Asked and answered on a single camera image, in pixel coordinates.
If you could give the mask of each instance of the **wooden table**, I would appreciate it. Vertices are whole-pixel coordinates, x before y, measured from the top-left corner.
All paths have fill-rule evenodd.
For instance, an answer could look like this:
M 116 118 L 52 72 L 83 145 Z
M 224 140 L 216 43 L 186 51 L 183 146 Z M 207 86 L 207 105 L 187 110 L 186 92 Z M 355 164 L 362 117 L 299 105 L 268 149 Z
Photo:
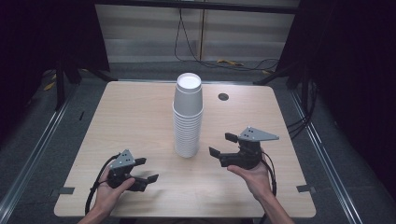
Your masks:
M 145 192 L 126 191 L 114 217 L 261 217 L 260 204 L 245 181 L 220 167 L 209 147 L 237 152 L 225 133 L 240 134 L 247 126 L 276 134 L 262 142 L 274 161 L 277 198 L 291 217 L 316 213 L 311 195 L 299 193 L 304 176 L 277 104 L 269 87 L 203 84 L 204 116 L 200 149 L 184 159 L 174 151 L 173 110 L 176 83 L 110 82 L 93 116 L 54 212 L 59 217 L 82 217 L 90 187 L 105 161 L 129 148 L 135 158 L 147 158 L 132 175 L 160 174 Z M 221 101 L 220 93 L 229 100 Z

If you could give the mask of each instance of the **gray floor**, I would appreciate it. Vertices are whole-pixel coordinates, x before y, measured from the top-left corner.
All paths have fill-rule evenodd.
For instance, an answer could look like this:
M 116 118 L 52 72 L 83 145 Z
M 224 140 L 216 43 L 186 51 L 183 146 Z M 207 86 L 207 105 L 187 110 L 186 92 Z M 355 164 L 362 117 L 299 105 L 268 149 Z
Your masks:
M 250 67 L 256 64 L 245 63 Z M 198 63 L 113 63 L 110 67 L 109 76 L 151 81 L 175 81 L 178 75 L 184 72 L 198 74 L 203 81 L 239 84 L 251 84 L 252 81 L 266 77 L 261 71 L 238 72 L 223 68 L 207 68 Z M 76 223 L 78 221 L 78 218 L 62 218 L 53 214 L 57 196 L 51 193 L 64 185 L 106 87 L 103 80 L 92 74 L 87 72 L 81 74 L 83 80 L 80 85 L 66 85 L 70 95 L 69 105 L 53 136 L 44 147 L 42 156 L 37 159 L 38 164 L 32 170 L 21 197 L 15 207 L 11 206 L 12 213 L 8 223 Z M 286 88 L 286 80 L 286 77 L 278 78 L 268 85 L 276 93 L 286 124 L 291 124 L 300 117 L 290 91 Z M 43 78 L 43 85 L 32 99 L 30 106 L 26 108 L 24 118 L 8 140 L 1 144 L 0 198 L 2 200 L 7 196 L 7 192 L 22 171 L 23 165 L 54 114 L 56 89 L 42 91 L 49 82 L 48 77 Z M 395 202 L 388 196 L 366 162 L 350 146 L 342 131 L 337 129 L 320 96 L 312 122 L 346 192 L 357 209 L 361 223 L 396 223 Z M 317 208 L 314 217 L 295 219 L 296 223 L 360 223 L 348 219 L 307 132 L 303 131 L 293 139 L 293 145 L 307 184 L 316 190 L 312 193 L 312 197 Z M 106 223 L 118 223 L 118 221 L 117 218 L 110 218 Z

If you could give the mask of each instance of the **stack of paper cups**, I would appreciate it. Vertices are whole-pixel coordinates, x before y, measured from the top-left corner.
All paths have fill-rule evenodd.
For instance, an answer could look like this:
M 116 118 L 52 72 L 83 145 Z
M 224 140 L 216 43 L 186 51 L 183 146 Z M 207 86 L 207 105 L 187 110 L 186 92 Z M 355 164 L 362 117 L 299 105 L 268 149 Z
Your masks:
M 194 156 L 199 149 L 204 104 L 201 79 L 193 73 L 178 77 L 173 102 L 175 151 L 184 158 Z

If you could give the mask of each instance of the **hand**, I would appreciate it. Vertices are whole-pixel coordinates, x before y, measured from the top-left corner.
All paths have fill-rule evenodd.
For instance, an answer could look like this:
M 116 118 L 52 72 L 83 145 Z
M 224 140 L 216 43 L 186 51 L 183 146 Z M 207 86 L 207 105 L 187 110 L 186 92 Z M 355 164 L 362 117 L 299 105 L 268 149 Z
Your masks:
M 107 176 L 108 176 L 109 168 L 108 166 L 103 171 L 102 176 L 99 179 L 98 189 L 96 191 L 96 200 L 95 204 L 91 211 L 85 216 L 79 223 L 100 223 L 106 217 L 110 216 L 111 211 L 113 211 L 116 206 L 117 201 L 119 200 L 121 194 L 130 188 L 134 183 L 134 178 L 129 178 L 125 180 L 121 185 L 119 185 L 116 189 L 111 188 L 107 184 Z
M 250 170 L 245 170 L 235 165 L 228 166 L 227 170 L 241 176 L 245 180 L 248 189 L 256 200 L 259 201 L 261 198 L 268 196 L 268 194 L 272 194 L 268 169 L 262 162 Z

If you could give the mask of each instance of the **white wall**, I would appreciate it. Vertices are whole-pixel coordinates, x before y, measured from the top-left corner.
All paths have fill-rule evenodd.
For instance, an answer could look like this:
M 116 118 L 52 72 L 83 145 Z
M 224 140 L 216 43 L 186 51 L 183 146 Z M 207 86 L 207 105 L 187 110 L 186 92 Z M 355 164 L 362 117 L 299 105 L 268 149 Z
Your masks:
M 298 0 L 213 2 L 283 7 L 297 7 L 299 3 Z M 174 50 L 178 9 L 97 5 L 96 11 L 111 63 L 177 61 Z M 292 15 L 200 9 L 182 9 L 182 18 L 194 55 L 214 61 L 279 58 L 293 20 Z M 177 56 L 193 59 L 182 29 L 177 43 Z

